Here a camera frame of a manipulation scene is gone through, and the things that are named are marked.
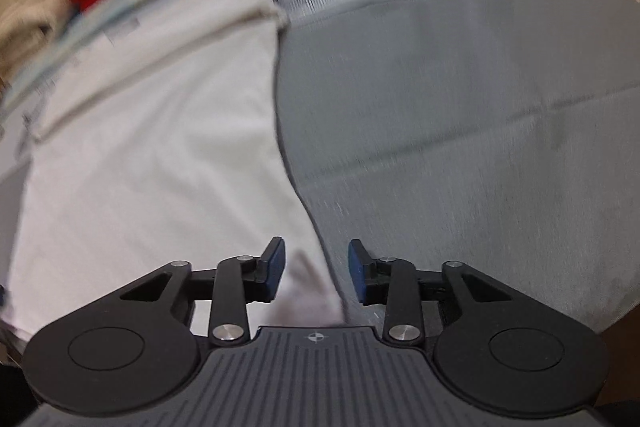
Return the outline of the grey deer print bedsheet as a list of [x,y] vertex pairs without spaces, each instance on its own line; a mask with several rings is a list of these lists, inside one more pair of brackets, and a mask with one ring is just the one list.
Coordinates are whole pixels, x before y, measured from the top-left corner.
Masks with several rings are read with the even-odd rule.
[[[6,115],[11,268],[32,130],[58,73]],[[596,331],[639,303],[637,0],[274,0],[280,153],[341,298],[346,247],[457,259]]]

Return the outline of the white t-shirt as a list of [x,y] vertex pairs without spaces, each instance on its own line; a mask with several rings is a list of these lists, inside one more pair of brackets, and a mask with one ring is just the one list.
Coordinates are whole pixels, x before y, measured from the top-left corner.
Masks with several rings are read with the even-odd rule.
[[2,321],[18,338],[186,260],[259,255],[286,265],[250,325],[343,320],[308,213],[280,153],[274,0],[158,0],[58,73],[32,130],[32,165]]

